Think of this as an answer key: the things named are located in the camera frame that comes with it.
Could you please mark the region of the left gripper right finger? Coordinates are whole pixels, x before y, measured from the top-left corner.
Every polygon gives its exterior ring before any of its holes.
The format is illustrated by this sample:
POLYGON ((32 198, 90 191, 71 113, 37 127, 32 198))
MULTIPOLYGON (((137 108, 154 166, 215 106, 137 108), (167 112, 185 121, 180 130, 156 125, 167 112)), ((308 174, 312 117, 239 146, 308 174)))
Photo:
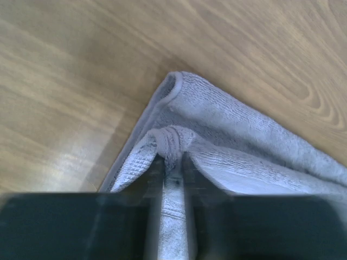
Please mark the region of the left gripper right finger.
POLYGON ((182 160, 189 259, 346 259, 346 226, 318 196, 235 195, 182 160))

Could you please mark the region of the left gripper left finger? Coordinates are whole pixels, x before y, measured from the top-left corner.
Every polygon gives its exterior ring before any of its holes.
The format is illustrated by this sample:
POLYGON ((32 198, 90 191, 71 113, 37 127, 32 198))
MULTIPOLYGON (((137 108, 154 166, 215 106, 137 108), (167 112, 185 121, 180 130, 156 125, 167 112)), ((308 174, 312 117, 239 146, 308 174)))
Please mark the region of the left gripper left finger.
POLYGON ((157 259, 164 160, 121 191, 1 195, 1 259, 157 259))

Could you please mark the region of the grey towel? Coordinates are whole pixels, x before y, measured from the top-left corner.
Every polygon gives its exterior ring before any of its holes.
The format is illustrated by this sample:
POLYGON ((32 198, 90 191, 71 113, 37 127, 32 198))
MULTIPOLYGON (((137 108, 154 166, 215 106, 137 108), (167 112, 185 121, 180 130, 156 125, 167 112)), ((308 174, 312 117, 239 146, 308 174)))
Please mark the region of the grey towel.
POLYGON ((187 259, 180 164, 187 156, 240 194, 327 194, 346 221, 346 167, 207 80, 171 72, 152 96, 102 185, 117 192, 164 159, 158 255, 187 259))

